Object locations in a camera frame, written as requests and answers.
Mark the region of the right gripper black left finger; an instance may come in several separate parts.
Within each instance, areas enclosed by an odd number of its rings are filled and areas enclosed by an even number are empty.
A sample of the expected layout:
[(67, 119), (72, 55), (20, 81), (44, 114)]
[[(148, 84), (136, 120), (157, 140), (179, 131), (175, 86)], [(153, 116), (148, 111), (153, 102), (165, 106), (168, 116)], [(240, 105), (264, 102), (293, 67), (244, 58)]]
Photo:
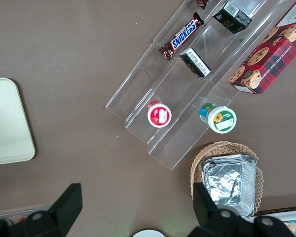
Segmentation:
[(0, 219), (0, 237), (65, 237), (82, 210), (80, 183), (72, 183), (47, 210), (31, 213), (9, 226)]

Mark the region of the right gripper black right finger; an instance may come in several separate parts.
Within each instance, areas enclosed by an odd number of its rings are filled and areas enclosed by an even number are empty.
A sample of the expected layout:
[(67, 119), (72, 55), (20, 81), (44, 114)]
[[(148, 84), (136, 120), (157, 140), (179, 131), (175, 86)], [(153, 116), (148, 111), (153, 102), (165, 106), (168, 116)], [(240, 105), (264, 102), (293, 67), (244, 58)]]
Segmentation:
[(293, 233), (279, 219), (258, 216), (248, 222), (233, 211), (219, 209), (202, 183), (193, 184), (193, 209), (199, 226), (190, 237), (292, 237)]

